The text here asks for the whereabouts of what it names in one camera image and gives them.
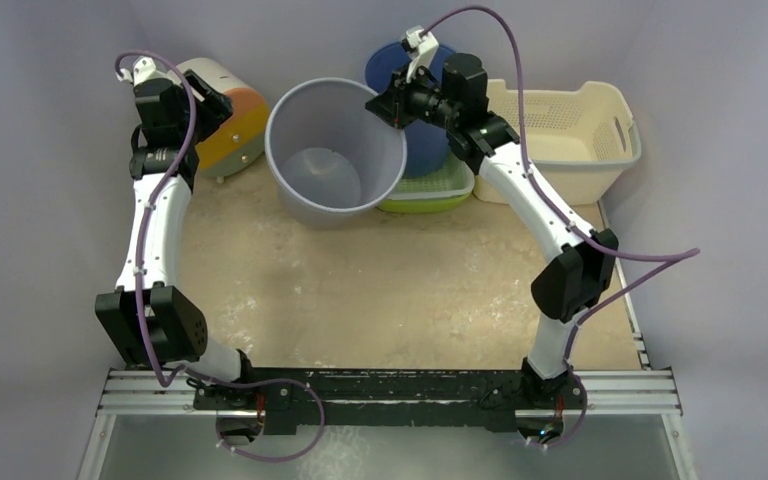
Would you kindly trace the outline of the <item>grey plastic bucket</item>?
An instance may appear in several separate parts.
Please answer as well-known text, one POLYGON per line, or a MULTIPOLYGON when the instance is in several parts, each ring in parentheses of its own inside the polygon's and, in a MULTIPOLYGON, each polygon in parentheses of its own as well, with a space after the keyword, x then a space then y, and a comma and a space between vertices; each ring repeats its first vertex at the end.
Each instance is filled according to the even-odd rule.
POLYGON ((274 106, 266 160, 296 222, 337 228, 376 208, 402 180, 406 136, 366 110, 374 95, 361 83, 324 77, 294 86, 274 106))

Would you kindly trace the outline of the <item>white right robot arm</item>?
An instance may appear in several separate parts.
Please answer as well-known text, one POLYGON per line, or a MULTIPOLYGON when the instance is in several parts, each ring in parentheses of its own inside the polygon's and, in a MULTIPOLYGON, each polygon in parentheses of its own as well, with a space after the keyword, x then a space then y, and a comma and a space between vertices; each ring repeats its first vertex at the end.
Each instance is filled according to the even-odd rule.
POLYGON ((504 197, 536 238, 546 265, 530 286, 540 317, 523 361, 521 392, 529 404, 544 407, 570 376, 572 335, 609 287, 615 265, 610 253, 619 242, 554 191, 529 160, 524 133, 490 109, 488 82, 478 57, 456 53, 445 60, 441 78, 424 67, 394 70, 365 108, 396 129, 415 121, 443 129, 450 151, 504 197))

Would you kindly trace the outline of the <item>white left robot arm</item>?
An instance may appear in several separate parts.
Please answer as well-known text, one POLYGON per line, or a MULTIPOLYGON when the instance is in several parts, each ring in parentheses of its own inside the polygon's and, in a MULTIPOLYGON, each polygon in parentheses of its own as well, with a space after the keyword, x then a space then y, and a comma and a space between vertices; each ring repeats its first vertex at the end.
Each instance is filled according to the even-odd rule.
POLYGON ((232 101, 192 70, 143 63, 121 77, 133 86, 140 117, 129 162, 135 210, 123 268, 113 290, 97 295, 95 315, 127 365, 153 369, 163 386, 172 378, 166 368, 188 370, 220 383, 232 408, 247 408, 258 395, 247 357, 210 337, 204 314, 178 287, 196 146, 232 117, 232 101))

